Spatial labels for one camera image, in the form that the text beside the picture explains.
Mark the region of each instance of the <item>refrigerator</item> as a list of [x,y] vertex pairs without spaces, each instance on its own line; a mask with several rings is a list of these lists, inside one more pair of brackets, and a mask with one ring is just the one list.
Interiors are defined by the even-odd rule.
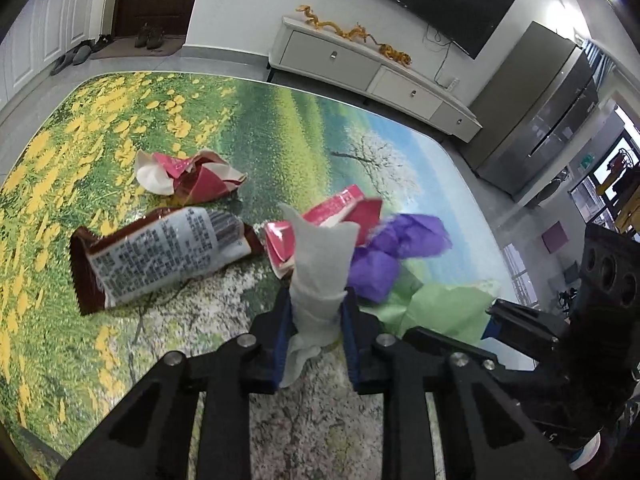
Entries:
[[584,52],[534,22],[470,107],[483,128],[463,156],[480,177],[517,197],[597,102]]

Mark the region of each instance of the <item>tile floor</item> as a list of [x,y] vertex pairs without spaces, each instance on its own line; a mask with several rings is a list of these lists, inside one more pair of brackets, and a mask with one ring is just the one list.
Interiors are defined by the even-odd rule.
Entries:
[[[258,81],[266,81],[269,75],[269,71],[264,67],[182,57],[180,51],[168,57],[90,59],[80,66],[68,67],[57,76],[47,77],[0,124],[0,182],[4,182],[14,162],[37,129],[80,83],[102,73],[137,70],[208,73]],[[306,78],[290,78],[281,73],[273,79],[273,82],[350,102],[404,123],[406,126],[440,142],[472,191],[500,248],[503,249],[512,244],[520,253],[530,277],[530,286],[535,291],[540,308],[554,310],[555,291],[550,285],[550,279],[561,274],[562,269],[559,261],[549,254],[542,244],[540,234],[543,227],[538,214],[526,208],[517,209],[513,200],[506,193],[483,180],[479,180],[453,143],[445,138],[446,136],[396,110],[364,100],[361,96],[341,91],[329,85],[318,84],[318,82]]]

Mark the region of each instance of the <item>drawer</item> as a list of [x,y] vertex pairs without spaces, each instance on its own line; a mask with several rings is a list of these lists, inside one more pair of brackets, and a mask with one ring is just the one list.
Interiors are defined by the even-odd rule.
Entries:
[[443,132],[469,142],[481,126],[474,120],[443,102],[433,113],[429,122]]
[[282,66],[366,90],[380,63],[315,36],[293,32],[280,62]]
[[427,120],[442,102],[420,85],[386,69],[372,94]]

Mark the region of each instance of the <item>table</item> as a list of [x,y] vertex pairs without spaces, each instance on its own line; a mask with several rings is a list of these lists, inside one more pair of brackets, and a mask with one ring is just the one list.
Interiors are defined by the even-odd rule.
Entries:
[[[171,199],[135,181],[136,150],[210,148],[249,174],[216,202],[254,225],[304,211],[349,184],[385,199],[384,214],[439,216],[453,248],[423,280],[493,278],[514,300],[491,231],[434,140],[305,92],[192,73],[113,73],[81,84],[33,137],[0,191],[0,410],[42,478],[57,469],[165,352],[196,355],[245,332],[278,282],[266,256],[105,313],[81,317],[68,239],[106,235]],[[251,402],[254,478],[378,478],[382,400],[351,391],[338,345],[275,396]]]

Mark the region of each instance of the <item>crumpled paper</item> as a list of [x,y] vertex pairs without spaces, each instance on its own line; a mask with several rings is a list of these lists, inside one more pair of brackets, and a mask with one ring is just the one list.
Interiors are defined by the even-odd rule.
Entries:
[[500,293],[495,280],[465,285],[423,283],[405,262],[384,303],[360,309],[376,316],[385,330],[402,338],[414,326],[423,326],[469,345],[478,346],[491,317],[485,312]]
[[366,246],[356,248],[348,285],[359,297],[381,303],[398,278],[400,260],[438,256],[450,248],[449,234],[437,216],[396,215]]
[[309,358],[340,337],[339,309],[360,228],[354,222],[316,226],[292,207],[280,204],[280,208],[296,235],[296,267],[289,295],[298,332],[289,339],[280,383],[284,388],[300,376]]
[[[380,222],[382,199],[366,198],[358,186],[353,184],[340,193],[329,197],[302,215],[316,226],[332,227],[342,221],[355,222],[360,226],[356,245],[367,240],[369,231]],[[284,277],[295,266],[293,258],[295,236],[290,222],[268,222],[264,227],[267,254],[273,272]]]
[[183,205],[210,202],[236,190],[247,177],[217,153],[200,150],[190,158],[138,150],[136,180],[147,191],[175,195]]

